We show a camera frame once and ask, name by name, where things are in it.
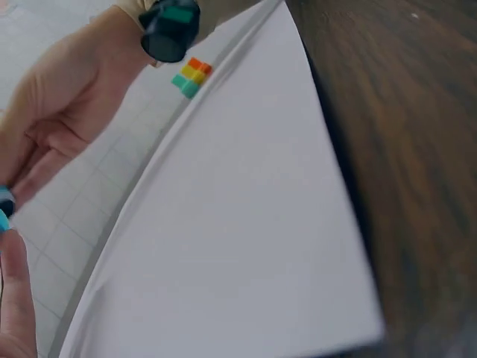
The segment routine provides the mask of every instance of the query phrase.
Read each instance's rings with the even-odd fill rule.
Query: white floor tile
[[[99,165],[99,170],[122,189],[127,188],[136,174],[136,167],[115,150],[106,154]]]
[[[46,357],[60,324],[60,319],[37,300],[34,300],[34,305],[37,318],[38,353]]]
[[[147,125],[154,132],[159,132],[169,122],[172,111],[162,107],[150,106],[139,115],[138,122]]]
[[[73,189],[80,190],[95,171],[95,167],[83,156],[75,158],[58,175]]]
[[[108,218],[108,215],[79,195],[65,214],[63,222],[77,235],[95,246]]]
[[[118,205],[123,190],[97,170],[84,186],[81,195],[110,215]]]
[[[148,106],[152,98],[153,96],[138,81],[135,81],[127,91],[123,105],[137,114]]]
[[[19,231],[40,250],[48,244],[58,222],[58,217],[35,199],[26,204],[13,219]]]
[[[131,132],[125,133],[114,149],[135,168],[138,168],[148,153],[148,144],[137,139]]]
[[[81,276],[91,252],[92,246],[62,222],[45,249],[46,256],[75,279]]]
[[[78,195],[62,178],[55,178],[45,186],[37,195],[38,201],[44,204],[56,216],[62,218]]]
[[[84,156],[95,166],[106,156],[107,152],[114,146],[119,137],[123,134],[124,128],[117,125],[110,125],[84,152]]]
[[[25,242],[25,246],[27,247],[27,260],[28,260],[28,269],[30,270],[30,274],[33,274],[35,271],[35,268],[37,267],[37,261],[38,257],[40,257],[40,250],[31,243],[30,240],[25,238],[23,235],[23,241]]]
[[[58,317],[61,317],[75,289],[76,281],[61,271],[45,255],[40,255],[31,275],[33,296]]]
[[[134,123],[136,118],[137,114],[134,114],[133,111],[128,110],[125,106],[121,106],[110,125],[119,126],[120,128],[128,128]]]

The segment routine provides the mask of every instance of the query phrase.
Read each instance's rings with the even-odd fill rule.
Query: teal object
[[[194,82],[189,81],[187,85],[182,88],[182,94],[188,99],[193,99],[195,94],[199,92],[200,87]]]
[[[187,80],[181,75],[175,75],[174,78],[172,78],[172,83],[182,89],[182,87],[187,84]]]
[[[10,229],[10,223],[8,222],[8,217],[3,211],[0,210],[0,233]]]
[[[15,198],[6,186],[0,186],[0,210],[8,218],[15,213]]]
[[[170,6],[165,9],[165,11],[161,14],[161,17],[163,19],[189,24],[192,20],[192,17],[194,17],[194,13],[181,9],[180,7]]]

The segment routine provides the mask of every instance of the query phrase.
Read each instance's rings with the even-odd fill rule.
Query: dark wood surface
[[[344,357],[477,357],[477,1],[288,7],[356,191],[388,329]]]

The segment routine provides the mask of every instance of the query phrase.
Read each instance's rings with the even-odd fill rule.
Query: tiled floor
[[[0,17],[0,109],[22,73],[52,43],[86,24],[111,1],[16,2],[17,9]],[[216,31],[192,53],[210,60],[232,33]],[[105,223],[182,99],[180,91],[168,87],[179,69],[180,65],[147,68],[105,132],[13,219],[27,244],[40,357],[48,355]]]

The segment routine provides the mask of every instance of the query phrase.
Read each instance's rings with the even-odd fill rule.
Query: finger
[[[32,199],[71,159],[59,151],[48,151],[12,188],[16,206],[22,207]]]
[[[18,149],[18,155],[16,157],[12,156],[12,159],[14,159],[14,163],[12,164],[9,173],[7,174],[7,179],[5,181],[5,183],[9,187],[14,186],[15,183],[18,181],[20,175],[23,172],[23,169],[30,162],[31,156],[34,154],[36,148],[37,145],[32,139],[28,138],[27,136],[23,137]]]
[[[15,178],[15,183],[20,183],[31,170],[38,164],[39,161],[50,151],[50,148],[39,147],[38,145],[34,146],[33,152],[30,154],[30,157],[23,162],[22,167],[19,170],[18,175]]]
[[[27,251],[15,230],[1,235],[1,272],[3,294],[0,308],[0,333],[23,342],[36,351],[35,309],[31,296]]]

